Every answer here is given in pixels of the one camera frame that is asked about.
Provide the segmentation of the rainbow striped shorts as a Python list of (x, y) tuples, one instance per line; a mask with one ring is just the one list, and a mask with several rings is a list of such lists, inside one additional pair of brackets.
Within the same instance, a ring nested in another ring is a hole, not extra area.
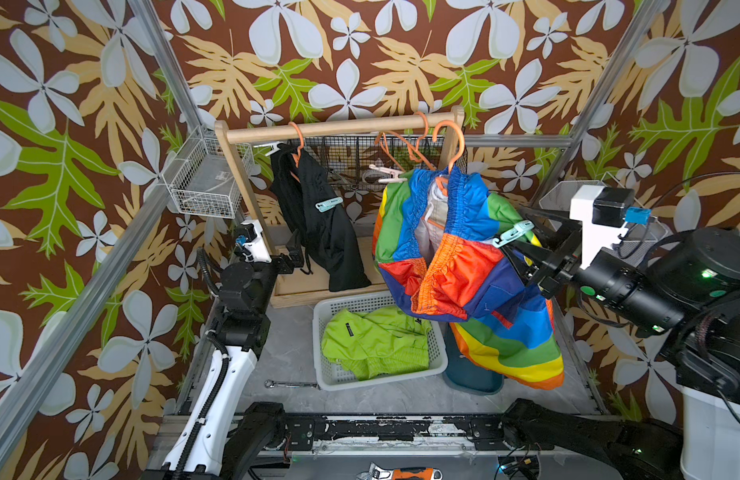
[(413, 170), (384, 190), (373, 258), (396, 305), (448, 323), (472, 363), (553, 390), (565, 365), (552, 304), (494, 244), (522, 220), (477, 173)]

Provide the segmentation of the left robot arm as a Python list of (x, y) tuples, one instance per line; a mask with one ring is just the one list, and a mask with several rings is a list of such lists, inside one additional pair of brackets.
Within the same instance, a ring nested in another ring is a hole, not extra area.
[(263, 352), (270, 329), (266, 314), (276, 280), (308, 265), (302, 247), (269, 262), (246, 258), (220, 267), (198, 252), (203, 279), (219, 302), (215, 328), (204, 338), (213, 346), (209, 372), (189, 420), (161, 466), (145, 479), (242, 479), (258, 455), (288, 437), (282, 404), (257, 402), (233, 421), (236, 404)]

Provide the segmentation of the orange hanger of green shorts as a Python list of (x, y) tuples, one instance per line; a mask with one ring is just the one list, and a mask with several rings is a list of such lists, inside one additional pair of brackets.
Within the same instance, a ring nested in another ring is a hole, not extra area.
[[(411, 166), (418, 164), (423, 164), (429, 170), (436, 169), (436, 167), (431, 163), (426, 155), (420, 150), (420, 142), (429, 131), (429, 120), (427, 114), (423, 112), (417, 112), (416, 115), (419, 116), (424, 122), (424, 134), (422, 136), (419, 136), (415, 142), (411, 142), (405, 136), (395, 131), (382, 131), (377, 134), (374, 140), (374, 145), (379, 147), (380, 150), (388, 157), (388, 159), (391, 160), (392, 163), (397, 167), (397, 176), (406, 173), (410, 170)], [(404, 146), (407, 151), (408, 164), (401, 163), (394, 156), (390, 148), (389, 136), (396, 138)]]

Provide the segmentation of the orange hanger of rainbow shorts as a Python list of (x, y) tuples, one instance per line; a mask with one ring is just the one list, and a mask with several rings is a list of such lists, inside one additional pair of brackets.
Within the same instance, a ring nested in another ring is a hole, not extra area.
[(447, 184), (458, 160), (463, 156), (466, 148), (465, 135), (461, 126), (453, 120), (443, 120), (437, 123), (432, 130), (432, 141), (438, 142), (441, 130), (445, 129), (443, 145), (441, 149), (440, 168), (446, 174), (436, 179), (436, 184), (444, 195), (448, 194)]

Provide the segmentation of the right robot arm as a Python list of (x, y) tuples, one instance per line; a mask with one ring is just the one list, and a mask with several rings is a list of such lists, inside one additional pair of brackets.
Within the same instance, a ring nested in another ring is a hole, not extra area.
[(564, 217), (551, 247), (504, 247), (520, 276), (545, 296), (565, 286), (660, 342), (684, 398), (681, 428), (658, 420), (598, 421), (515, 401), (502, 428), (515, 445), (553, 445), (625, 479), (740, 479), (740, 232), (706, 227), (665, 237), (638, 266), (600, 250), (590, 226)]

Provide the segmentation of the lime green shorts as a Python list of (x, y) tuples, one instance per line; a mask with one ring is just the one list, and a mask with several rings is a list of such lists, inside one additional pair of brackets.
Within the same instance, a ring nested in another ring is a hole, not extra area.
[(396, 306), (366, 313), (344, 309), (326, 325), (321, 352), (360, 381), (417, 373), (429, 368), (432, 330), (430, 321), (411, 317)]

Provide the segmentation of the white clothespin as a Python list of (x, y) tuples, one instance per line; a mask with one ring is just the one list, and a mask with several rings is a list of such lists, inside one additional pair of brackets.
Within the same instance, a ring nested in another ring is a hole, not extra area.
[(379, 184), (402, 183), (406, 181), (403, 172), (397, 169), (370, 164), (365, 175), (366, 181)]

